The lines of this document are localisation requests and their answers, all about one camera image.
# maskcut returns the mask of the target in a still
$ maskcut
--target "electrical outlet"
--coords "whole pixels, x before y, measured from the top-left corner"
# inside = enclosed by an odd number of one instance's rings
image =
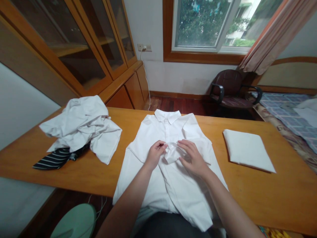
[[[152,45],[143,45],[143,44],[137,44],[138,46],[138,51],[150,51],[152,52]]]
[[[142,51],[142,49],[143,49],[143,44],[137,44],[138,45],[138,51]]]
[[[145,45],[145,46],[146,46],[146,50],[145,51],[152,52],[152,45]]]

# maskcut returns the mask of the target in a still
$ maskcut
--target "wooden window sill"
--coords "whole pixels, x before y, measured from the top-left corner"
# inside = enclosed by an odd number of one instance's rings
[[[220,54],[207,52],[164,52],[164,62],[205,63],[239,65],[245,55]]]

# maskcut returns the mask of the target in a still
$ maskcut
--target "hand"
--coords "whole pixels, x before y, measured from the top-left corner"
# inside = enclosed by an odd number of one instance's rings
[[[195,143],[183,139],[178,141],[178,146],[183,148],[192,159],[191,162],[187,162],[182,157],[179,157],[179,160],[186,169],[200,177],[210,171],[201,154],[199,153]]]
[[[165,144],[164,141],[158,140],[155,142],[149,150],[148,157],[146,158],[144,165],[153,171],[159,163],[161,154],[166,153],[166,148],[167,144]]]

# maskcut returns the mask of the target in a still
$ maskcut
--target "baseboard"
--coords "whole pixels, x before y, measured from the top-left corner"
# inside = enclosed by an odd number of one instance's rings
[[[55,207],[59,204],[59,202],[64,197],[67,190],[56,188],[46,202],[42,205],[42,207],[38,210],[32,220],[28,223],[28,225],[24,228],[24,230],[19,235],[19,238],[24,237],[36,237],[39,229],[43,225],[43,223],[47,220],[50,214],[53,212]]]
[[[276,87],[276,86],[264,86],[257,85],[260,87],[263,92],[270,93],[297,93],[297,94],[308,94],[308,95],[316,95],[317,89],[303,89],[303,88],[287,88],[287,87]]]
[[[167,97],[167,98],[183,98],[183,99],[197,99],[197,100],[208,100],[209,95],[197,95],[197,94],[183,94],[183,93],[172,93],[172,92],[160,92],[150,91],[151,96]]]

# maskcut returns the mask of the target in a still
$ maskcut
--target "wooden headboard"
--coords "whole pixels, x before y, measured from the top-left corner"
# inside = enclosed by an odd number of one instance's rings
[[[317,57],[278,59],[252,83],[264,92],[317,94]]]

